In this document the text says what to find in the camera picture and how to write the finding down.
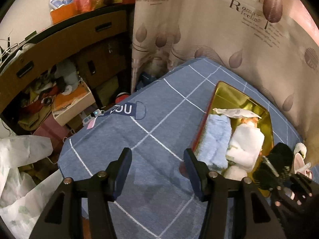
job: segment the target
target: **cabinet drawer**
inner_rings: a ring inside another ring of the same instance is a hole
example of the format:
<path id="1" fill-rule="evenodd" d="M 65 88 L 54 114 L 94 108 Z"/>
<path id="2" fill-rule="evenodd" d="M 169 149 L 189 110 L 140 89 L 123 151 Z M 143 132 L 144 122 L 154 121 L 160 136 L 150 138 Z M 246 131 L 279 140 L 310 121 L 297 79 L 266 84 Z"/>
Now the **cabinet drawer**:
<path id="1" fill-rule="evenodd" d="M 126 11 L 103 14 L 74 25 L 79 49 L 127 30 Z"/>
<path id="2" fill-rule="evenodd" d="M 118 38 L 109 38 L 81 50 L 76 58 L 79 72 L 94 89 L 126 68 Z"/>

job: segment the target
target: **black object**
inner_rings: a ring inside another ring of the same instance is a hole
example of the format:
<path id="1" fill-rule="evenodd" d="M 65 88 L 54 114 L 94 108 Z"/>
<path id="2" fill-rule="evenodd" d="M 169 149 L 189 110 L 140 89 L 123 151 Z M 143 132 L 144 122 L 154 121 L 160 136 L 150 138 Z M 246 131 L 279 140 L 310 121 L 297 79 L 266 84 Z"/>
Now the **black object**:
<path id="1" fill-rule="evenodd" d="M 87 198 L 92 239 L 116 239 L 107 202 L 114 202 L 122 193 L 131 163 L 132 151 L 124 148 L 118 160 L 110 162 L 105 171 L 81 181 L 65 178 L 29 238 L 83 238 L 81 198 Z"/>
<path id="2" fill-rule="evenodd" d="M 227 198 L 234 198 L 234 239 L 319 238 L 319 185 L 306 176 L 290 175 L 286 186 L 275 180 L 270 207 L 249 177 L 225 179 L 209 171 L 191 149 L 185 150 L 184 162 L 195 195 L 202 202 L 208 201 L 199 239 L 224 238 Z M 293 199 L 287 191 L 292 192 Z"/>
<path id="3" fill-rule="evenodd" d="M 249 177 L 239 182 L 210 172 L 190 148 L 184 152 L 184 162 L 195 195 L 208 201 L 198 239 L 224 238 L 228 197 L 234 198 L 234 238 L 286 239 L 277 217 Z"/>
<path id="4" fill-rule="evenodd" d="M 278 177 L 275 176 L 269 166 L 262 162 L 258 169 L 253 173 L 253 178 L 262 190 L 272 190 L 289 178 L 290 168 L 293 162 L 293 152 L 284 143 L 276 144 L 270 151 L 267 159 L 275 168 Z"/>

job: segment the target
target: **white towel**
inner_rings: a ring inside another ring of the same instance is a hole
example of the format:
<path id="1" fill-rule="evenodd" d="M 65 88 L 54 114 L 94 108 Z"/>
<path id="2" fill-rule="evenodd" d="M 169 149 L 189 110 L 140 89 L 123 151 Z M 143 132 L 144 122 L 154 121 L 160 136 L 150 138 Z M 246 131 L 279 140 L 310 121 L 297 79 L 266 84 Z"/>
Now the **white towel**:
<path id="1" fill-rule="evenodd" d="M 251 125 L 240 124 L 229 141 L 227 160 L 235 162 L 247 172 L 255 166 L 265 136 L 259 128 Z"/>

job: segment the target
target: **drawer handle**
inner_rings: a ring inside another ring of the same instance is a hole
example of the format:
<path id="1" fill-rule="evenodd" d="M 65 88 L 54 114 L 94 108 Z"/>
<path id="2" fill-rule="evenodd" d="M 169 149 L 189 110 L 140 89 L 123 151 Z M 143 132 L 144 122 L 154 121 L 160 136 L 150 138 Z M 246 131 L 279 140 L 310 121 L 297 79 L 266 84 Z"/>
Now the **drawer handle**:
<path id="1" fill-rule="evenodd" d="M 22 68 L 17 72 L 17 76 L 18 76 L 19 78 L 21 78 L 21 77 L 24 76 L 27 72 L 29 72 L 33 67 L 34 67 L 34 63 L 33 63 L 33 61 L 30 61 L 29 63 L 27 63 L 24 67 L 22 67 Z"/>
<path id="2" fill-rule="evenodd" d="M 95 31 L 96 31 L 96 32 L 100 32 L 100 31 L 103 31 L 103 30 L 105 30 L 105 29 L 107 29 L 107 28 L 111 28 L 111 27 L 112 27 L 112 22 L 103 23 L 103 24 L 101 24 L 101 25 L 99 25 L 99 26 L 96 26 L 96 27 L 95 27 Z"/>

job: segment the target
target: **curtain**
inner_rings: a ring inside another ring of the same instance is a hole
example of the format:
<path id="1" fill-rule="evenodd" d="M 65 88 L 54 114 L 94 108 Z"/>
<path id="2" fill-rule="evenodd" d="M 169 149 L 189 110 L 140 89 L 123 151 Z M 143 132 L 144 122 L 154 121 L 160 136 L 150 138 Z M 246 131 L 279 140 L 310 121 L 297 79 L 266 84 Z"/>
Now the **curtain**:
<path id="1" fill-rule="evenodd" d="M 158 78 L 206 56 L 264 94 L 305 139 L 307 160 L 319 163 L 313 26 L 299 0 L 136 0 L 131 91 L 142 71 Z"/>

